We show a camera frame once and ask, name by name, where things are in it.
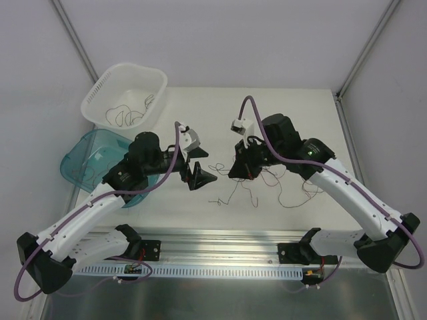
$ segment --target transparent blue bin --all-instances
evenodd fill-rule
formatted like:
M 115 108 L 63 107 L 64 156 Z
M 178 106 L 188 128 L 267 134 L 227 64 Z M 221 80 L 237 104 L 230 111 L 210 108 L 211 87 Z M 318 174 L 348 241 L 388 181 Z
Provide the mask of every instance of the transparent blue bin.
M 92 192 L 104 175 L 123 159 L 132 141 L 105 129 L 86 133 L 78 144 L 62 159 L 62 176 L 79 188 Z M 150 175 L 148 185 L 157 183 L 159 175 Z M 148 193 L 134 197 L 123 208 L 133 207 Z

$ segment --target white enclosure wall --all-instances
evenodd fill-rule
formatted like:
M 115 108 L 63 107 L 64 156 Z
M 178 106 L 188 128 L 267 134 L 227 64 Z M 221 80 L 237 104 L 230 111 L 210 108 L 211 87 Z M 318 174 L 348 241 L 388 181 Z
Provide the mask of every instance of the white enclosure wall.
M 344 109 L 368 186 L 421 219 L 427 252 L 427 2 L 405 0 L 344 96 Z M 409 245 L 399 260 L 417 263 Z M 427 318 L 426 270 L 406 278 L 420 319 Z
M 0 318 L 9 320 L 23 306 L 13 298 L 16 239 L 64 214 L 71 184 L 59 164 L 91 127 L 79 108 L 91 81 L 46 0 L 1 1 L 0 43 Z
M 62 0 L 101 75 L 119 62 L 170 86 L 337 91 L 390 0 Z

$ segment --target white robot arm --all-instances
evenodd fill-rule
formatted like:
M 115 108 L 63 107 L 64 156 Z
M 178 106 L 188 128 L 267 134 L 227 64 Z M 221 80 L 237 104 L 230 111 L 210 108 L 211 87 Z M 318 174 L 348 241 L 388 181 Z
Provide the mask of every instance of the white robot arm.
M 203 171 L 199 162 L 195 162 L 191 172 L 190 159 L 207 157 L 208 154 L 199 147 L 199 137 L 194 130 L 185 125 L 179 125 L 176 129 L 177 142 L 165 151 L 160 149 L 155 133 L 140 133 L 123 160 L 109 170 L 103 181 L 80 205 L 37 236 L 24 233 L 18 238 L 23 268 L 42 292 L 58 290 L 73 272 L 102 259 L 113 256 L 138 259 L 141 237 L 129 225 L 120 225 L 107 235 L 93 240 L 81 239 L 106 215 L 123 207 L 141 191 L 155 189 L 171 172 L 179 172 L 181 180 L 188 184 L 190 190 L 199 189 L 217 179 Z M 165 173 L 163 179 L 156 186 L 149 187 L 147 177 L 162 173 Z
M 242 120 L 246 101 L 252 102 L 262 139 L 248 136 L 253 123 Z M 318 139 L 301 140 L 288 117 L 282 114 L 260 119 L 254 98 L 245 98 L 232 131 L 244 138 L 236 145 L 236 160 L 229 178 L 255 179 L 264 166 L 285 165 L 334 198 L 362 227 L 357 231 L 328 231 L 313 228 L 297 244 L 290 244 L 285 257 L 308 265 L 319 257 L 340 255 L 358 257 L 369 268 L 385 273 L 411 240 L 424 256 L 412 234 L 420 224 L 413 213 L 402 215 L 370 192 L 336 159 L 334 152 Z

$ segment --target purple cable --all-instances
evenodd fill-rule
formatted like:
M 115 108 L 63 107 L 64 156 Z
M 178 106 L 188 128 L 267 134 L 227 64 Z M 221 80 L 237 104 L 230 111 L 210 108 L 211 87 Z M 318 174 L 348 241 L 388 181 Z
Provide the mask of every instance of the purple cable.
M 173 167 L 175 166 L 176 160 L 178 158 L 178 150 L 179 150 L 179 126 L 180 125 L 181 124 L 179 122 L 177 122 L 177 121 L 175 122 L 175 149 L 173 150 L 173 156 L 172 156 L 172 160 L 171 160 L 171 165 L 169 166 L 169 168 L 167 169 L 165 175 L 163 176 L 163 178 L 161 178 L 161 180 L 159 182 L 157 182 L 153 187 L 148 187 L 147 189 L 139 190 L 139 191 L 124 191 L 124 190 L 109 191 L 109 192 L 106 192 L 106 193 L 104 193 L 104 194 L 102 194 L 102 195 L 94 198 L 91 202 L 92 203 L 98 202 L 102 198 L 105 198 L 105 197 L 107 197 L 109 195 L 142 195 L 144 193 L 148 193 L 148 192 L 151 192 L 153 190 L 156 190 L 158 187 L 160 187 L 166 181 L 166 179 L 169 177 L 169 175 L 172 173 Z M 66 220 L 64 220 L 60 225 L 58 225 L 58 227 L 55 230 L 53 230 L 53 232 L 50 234 L 50 236 L 54 237 L 56 234 L 58 234 L 58 232 L 60 232 L 60 230 L 62 230 L 62 228 L 64 228 L 64 226 L 66 226 L 71 220 L 73 220 L 74 218 L 76 218 L 81 212 L 83 212 L 84 210 L 86 210 L 88 207 L 89 207 L 88 205 L 84 205 L 82 208 L 78 209 L 75 213 L 73 213 L 68 218 L 66 218 Z M 30 300 L 36 298 L 36 296 L 38 296 L 41 293 L 41 289 L 40 289 L 36 293 L 32 294 L 29 297 L 21 297 L 19 295 L 19 284 L 20 284 L 20 282 L 22 280 L 22 276 L 23 276 L 25 270 L 28 268 L 29 264 L 32 262 L 32 260 L 36 256 L 36 254 L 38 254 L 38 252 L 40 252 L 40 250 L 42 250 L 42 248 L 48 242 L 49 242 L 49 239 L 45 239 L 32 252 L 32 254 L 30 254 L 30 256 L 28 257 L 28 259 L 22 265 L 21 270 L 19 270 L 19 272 L 18 272 L 18 276 L 17 276 L 17 278 L 15 280 L 15 286 L 13 287 L 13 295 L 15 296 L 15 299 L 18 300 L 19 302 L 30 301 Z
M 357 184 L 355 184 L 354 182 L 352 182 L 349 177 L 347 177 L 345 174 L 339 172 L 338 170 L 330 167 L 329 165 L 325 165 L 325 164 L 317 162 L 317 161 L 287 159 L 287 158 L 284 158 L 281 155 L 279 155 L 279 153 L 277 153 L 276 150 L 274 150 L 272 144 L 268 140 L 266 131 L 264 130 L 264 127 L 262 126 L 262 120 L 261 120 L 261 117 L 260 117 L 260 113 L 258 112 L 258 108 L 256 107 L 255 100 L 254 100 L 254 98 L 251 95 L 248 95 L 243 100 L 242 106 L 240 107 L 240 112 L 239 112 L 238 119 L 242 118 L 243 111 L 245 109 L 245 105 L 246 105 L 246 102 L 248 100 L 251 101 L 252 108 L 254 109 L 256 121 L 258 122 L 258 125 L 259 125 L 260 130 L 261 130 L 262 137 L 264 138 L 264 141 L 265 141 L 265 143 L 267 145 L 267 148 L 270 150 L 270 152 L 272 153 L 272 155 L 274 157 L 276 157 L 278 160 L 280 160 L 280 161 L 282 161 L 284 163 L 294 163 L 294 164 L 302 164 L 302 165 L 315 165 L 317 167 L 321 167 L 321 168 L 324 168 L 326 170 L 329 170 L 332 173 L 334 173 L 337 176 L 339 176 L 340 178 L 342 178 L 345 182 L 347 182 L 349 185 L 351 185 L 353 188 L 355 188 L 379 212 L 381 212 L 381 214 L 383 214 L 383 216 L 385 216 L 387 219 L 389 219 L 391 222 L 393 222 L 398 228 L 400 228 L 405 233 L 405 235 L 409 238 L 409 240 L 411 240 L 411 242 L 414 244 L 415 250 L 417 251 L 418 256 L 420 257 L 420 262 L 417 265 L 404 265 L 404 264 L 399 263 L 399 262 L 393 262 L 393 264 L 397 265 L 398 267 L 406 268 L 406 269 L 420 269 L 420 268 L 422 268 L 424 266 L 424 254 L 422 252 L 421 246 L 418 244 L 417 240 L 411 234 L 411 232 L 409 232 L 409 230 L 407 228 L 405 228 L 405 226 L 403 226 L 403 224 L 401 224 L 395 218 L 391 217 L 390 214 L 386 210 L 384 210 L 381 206 L 379 206 L 379 204 L 377 204 L 373 200 L 373 198 L 371 198 L 369 196 L 369 194 L 367 194 L 361 187 L 359 187 Z
M 338 271 L 338 269 L 340 268 L 341 262 L 342 262 L 342 257 L 340 257 L 340 258 L 338 259 L 338 263 L 336 264 L 336 266 L 335 266 L 334 270 L 332 270 L 332 272 L 331 272 L 329 275 L 327 275 L 327 276 L 326 276 L 326 278 L 325 278 L 321 283 L 319 283 L 319 285 L 323 285 L 325 282 L 329 281 L 331 278 L 333 278 L 333 277 L 334 277 L 334 275 L 336 274 L 336 272 L 337 272 L 337 271 Z M 295 291 L 288 290 L 288 289 L 286 289 L 285 287 L 284 287 L 284 289 L 285 289 L 285 291 L 286 291 L 286 292 L 288 292 L 288 293 L 299 293 L 299 292 L 304 291 L 304 289 L 309 289 L 309 288 L 314 288 L 314 287 L 317 287 L 317 286 L 316 286 L 316 285 L 310 285 L 309 287 L 304 286 L 304 287 L 301 287 L 301 288 L 299 288 L 299 289 L 297 289 L 297 290 L 295 290 Z
M 132 262 L 132 263 L 139 263 L 141 265 L 143 265 L 144 267 L 147 267 L 149 269 L 149 273 L 147 275 L 144 275 L 143 277 L 138 277 L 138 279 L 136 280 L 121 280 L 120 283 L 124 283 L 126 285 L 129 284 L 134 284 L 134 283 L 139 283 L 142 282 L 144 280 L 146 280 L 150 275 L 153 274 L 153 268 L 151 267 L 151 265 L 148 265 L 147 263 L 143 262 L 143 261 L 138 261 L 138 260 L 133 260 L 133 259 L 126 259 L 126 258 L 122 258 L 122 257 L 111 257 L 111 259 L 113 260 L 119 260 L 119 261 L 127 261 L 127 262 Z M 82 295 L 85 295 L 89 292 L 92 292 L 94 289 L 98 288 L 100 285 L 102 285 L 103 283 L 109 281 L 109 280 L 114 280 L 113 277 L 107 277 L 102 279 L 101 281 L 99 281 L 98 283 L 96 283 L 94 286 L 92 286 L 91 288 L 89 288 L 86 291 L 80 292 L 80 293 L 74 293 L 74 294 L 67 294 L 67 293 L 60 293 L 60 292 L 55 292 L 57 295 L 64 297 L 64 298 L 76 298 L 76 297 L 81 297 Z

